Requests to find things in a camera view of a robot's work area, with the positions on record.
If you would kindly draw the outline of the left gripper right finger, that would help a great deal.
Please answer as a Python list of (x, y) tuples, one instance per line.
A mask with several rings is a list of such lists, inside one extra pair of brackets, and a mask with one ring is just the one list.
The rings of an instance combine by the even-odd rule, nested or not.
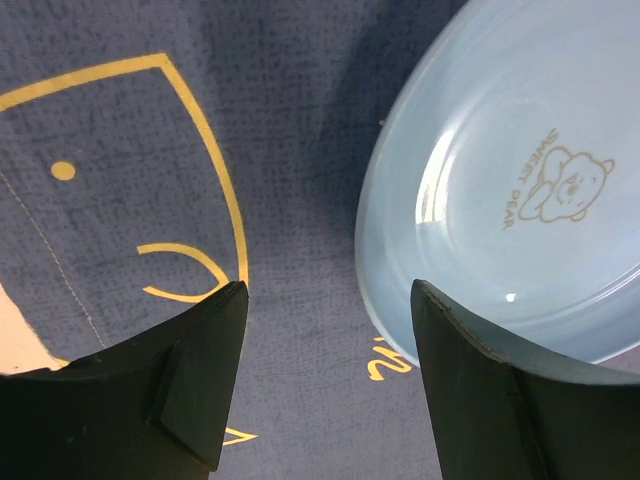
[(411, 313), (443, 478), (638, 478), (638, 375), (546, 349), (424, 280)]

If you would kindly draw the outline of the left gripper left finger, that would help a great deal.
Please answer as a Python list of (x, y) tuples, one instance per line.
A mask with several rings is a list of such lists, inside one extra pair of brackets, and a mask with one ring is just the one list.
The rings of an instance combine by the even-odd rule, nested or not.
[(5, 479), (205, 479), (219, 467), (249, 305), (234, 281), (51, 371), (1, 379)]

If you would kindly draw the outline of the light blue plastic plate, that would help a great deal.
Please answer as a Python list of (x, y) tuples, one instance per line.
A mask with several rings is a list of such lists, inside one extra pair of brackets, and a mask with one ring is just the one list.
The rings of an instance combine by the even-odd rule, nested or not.
[(638, 3), (467, 3), (386, 119), (355, 263), (368, 315), (409, 362), (417, 279), (576, 359), (635, 348)]

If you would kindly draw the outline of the blue cloth placemat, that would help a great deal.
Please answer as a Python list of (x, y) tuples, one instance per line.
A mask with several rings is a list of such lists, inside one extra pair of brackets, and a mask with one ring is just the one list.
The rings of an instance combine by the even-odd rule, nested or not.
[(1, 379), (241, 281), (205, 479), (445, 479), (419, 357), (368, 315), (355, 232), (386, 119), (469, 2), (3, 2)]

